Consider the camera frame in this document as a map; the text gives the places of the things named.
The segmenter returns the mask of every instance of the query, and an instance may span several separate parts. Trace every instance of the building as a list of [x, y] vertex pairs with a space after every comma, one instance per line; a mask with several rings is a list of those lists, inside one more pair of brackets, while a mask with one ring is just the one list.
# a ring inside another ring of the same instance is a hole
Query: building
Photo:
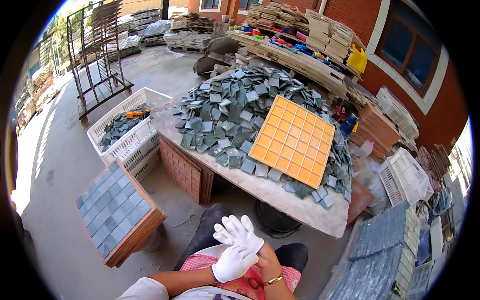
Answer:
[[[221, 19], [245, 20], [251, 0], [190, 0], [189, 11]], [[369, 63], [360, 84], [373, 95], [386, 86], [419, 123], [417, 146], [442, 144], [449, 152], [468, 112], [454, 62], [429, 21], [411, 0], [323, 0], [323, 14], [352, 28], [367, 45]], [[270, 0], [258, 0], [268, 5]], [[322, 0], [280, 3], [319, 11]], [[235, 16], [232, 12], [238, 7]]]

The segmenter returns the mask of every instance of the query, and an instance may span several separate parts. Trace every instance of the tile mosaic sheet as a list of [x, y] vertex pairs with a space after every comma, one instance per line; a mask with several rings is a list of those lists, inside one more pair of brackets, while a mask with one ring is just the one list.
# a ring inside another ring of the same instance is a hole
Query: tile mosaic sheet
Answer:
[[334, 132], [332, 124], [277, 95], [249, 156], [318, 189]]
[[76, 205], [93, 244], [104, 259], [152, 209], [117, 161], [85, 189]]

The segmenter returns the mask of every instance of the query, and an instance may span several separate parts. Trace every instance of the pink checkered apron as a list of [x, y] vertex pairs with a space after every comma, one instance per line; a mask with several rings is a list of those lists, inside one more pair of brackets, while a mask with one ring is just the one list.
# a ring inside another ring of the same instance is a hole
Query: pink checkered apron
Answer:
[[[195, 253], [187, 258], [180, 271], [205, 269], [217, 261], [218, 258], [216, 257]], [[282, 272], [288, 289], [293, 293], [300, 280], [301, 273], [292, 267], [284, 266], [282, 266]], [[265, 290], [262, 277], [260, 276], [260, 268], [255, 264], [248, 269], [243, 277], [226, 283], [215, 283], [212, 286], [235, 292], [251, 300], [265, 300]]]

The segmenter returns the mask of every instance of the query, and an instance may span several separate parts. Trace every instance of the metal cart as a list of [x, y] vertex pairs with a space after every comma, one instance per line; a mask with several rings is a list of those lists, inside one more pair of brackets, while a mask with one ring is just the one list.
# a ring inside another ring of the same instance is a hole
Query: metal cart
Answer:
[[[120, 3], [121, 0], [100, 1], [67, 17], [68, 53], [83, 126], [88, 123], [87, 114], [104, 102], [123, 91], [127, 96], [132, 94], [133, 83], [123, 77], [120, 61], [117, 28]], [[78, 38], [74, 36], [78, 33], [81, 45], [75, 49], [74, 41], [77, 44]]]

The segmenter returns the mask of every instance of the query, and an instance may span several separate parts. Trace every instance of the white sleeve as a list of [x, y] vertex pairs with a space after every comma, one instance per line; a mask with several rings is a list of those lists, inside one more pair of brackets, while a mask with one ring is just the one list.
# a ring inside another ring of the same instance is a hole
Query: white sleeve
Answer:
[[142, 277], [116, 300], [168, 300], [168, 291], [160, 282]]

